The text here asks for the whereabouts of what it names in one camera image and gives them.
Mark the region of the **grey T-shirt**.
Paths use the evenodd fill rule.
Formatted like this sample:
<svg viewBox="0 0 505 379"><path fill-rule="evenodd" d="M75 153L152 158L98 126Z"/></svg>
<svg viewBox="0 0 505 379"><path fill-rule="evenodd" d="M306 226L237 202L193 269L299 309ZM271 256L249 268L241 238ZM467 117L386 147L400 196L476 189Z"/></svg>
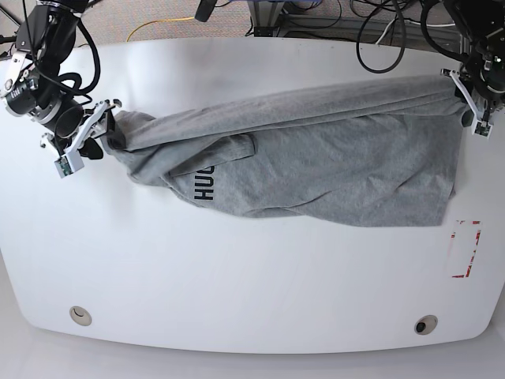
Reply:
<svg viewBox="0 0 505 379"><path fill-rule="evenodd" d="M117 115L128 176L233 216L355 227L439 226L467 106L447 78L280 92L154 117Z"/></svg>

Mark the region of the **red tape rectangle marker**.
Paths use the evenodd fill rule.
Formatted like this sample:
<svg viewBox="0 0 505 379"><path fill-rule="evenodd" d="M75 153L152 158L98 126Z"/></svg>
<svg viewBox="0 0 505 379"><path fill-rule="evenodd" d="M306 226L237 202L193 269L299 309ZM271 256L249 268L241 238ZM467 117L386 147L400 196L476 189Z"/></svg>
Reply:
<svg viewBox="0 0 505 379"><path fill-rule="evenodd" d="M477 253L481 229L481 221L456 221L447 255L447 272L451 278L469 277Z"/></svg>

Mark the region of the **black tripod stand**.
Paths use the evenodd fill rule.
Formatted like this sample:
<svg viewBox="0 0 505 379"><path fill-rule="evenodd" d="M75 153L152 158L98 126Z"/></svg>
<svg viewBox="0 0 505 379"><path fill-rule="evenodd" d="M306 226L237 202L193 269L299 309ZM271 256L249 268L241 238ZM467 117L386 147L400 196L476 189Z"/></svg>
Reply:
<svg viewBox="0 0 505 379"><path fill-rule="evenodd" d="M23 19L23 6L21 1L1 0L1 36L15 36Z"/></svg>

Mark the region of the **black cylinder object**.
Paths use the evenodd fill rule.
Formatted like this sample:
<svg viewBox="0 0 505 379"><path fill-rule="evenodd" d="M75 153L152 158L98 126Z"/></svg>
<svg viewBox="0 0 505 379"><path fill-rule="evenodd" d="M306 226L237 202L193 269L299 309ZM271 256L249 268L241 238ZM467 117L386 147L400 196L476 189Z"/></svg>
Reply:
<svg viewBox="0 0 505 379"><path fill-rule="evenodd" d="M194 18L199 22L207 22L216 7L216 3L217 0L200 0Z"/></svg>

